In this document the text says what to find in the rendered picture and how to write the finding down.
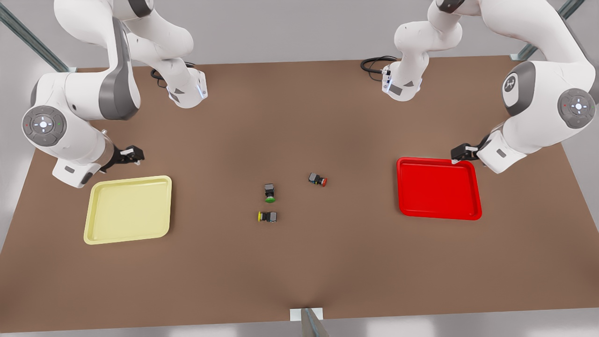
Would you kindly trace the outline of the yellow tray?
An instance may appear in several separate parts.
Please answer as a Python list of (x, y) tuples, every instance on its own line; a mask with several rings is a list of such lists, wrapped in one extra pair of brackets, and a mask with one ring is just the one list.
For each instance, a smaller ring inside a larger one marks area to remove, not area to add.
[(90, 192), (85, 243), (163, 237), (170, 228), (172, 188), (168, 176), (98, 182)]

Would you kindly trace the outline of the silver frame post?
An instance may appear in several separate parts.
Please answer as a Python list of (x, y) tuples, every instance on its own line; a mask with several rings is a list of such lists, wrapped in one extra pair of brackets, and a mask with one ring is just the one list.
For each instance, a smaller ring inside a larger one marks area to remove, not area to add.
[(15, 36), (21, 39), (42, 60), (44, 60), (54, 71), (60, 73), (77, 72), (77, 67), (68, 67), (59, 57), (43, 44), (15, 15), (0, 2), (0, 22), (6, 25)]
[(302, 337), (330, 337), (323, 326), (322, 308), (292, 308), (290, 312), (290, 321), (300, 321)]
[(547, 61), (587, 61), (569, 28), (546, 0), (515, 0), (513, 9), (511, 37), (534, 45)]

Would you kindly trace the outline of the red tray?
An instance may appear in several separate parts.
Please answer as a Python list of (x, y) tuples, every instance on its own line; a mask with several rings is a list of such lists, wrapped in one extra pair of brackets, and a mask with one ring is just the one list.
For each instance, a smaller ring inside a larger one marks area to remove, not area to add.
[(406, 216), (478, 220), (475, 167), (468, 161), (404, 156), (396, 162), (398, 205)]

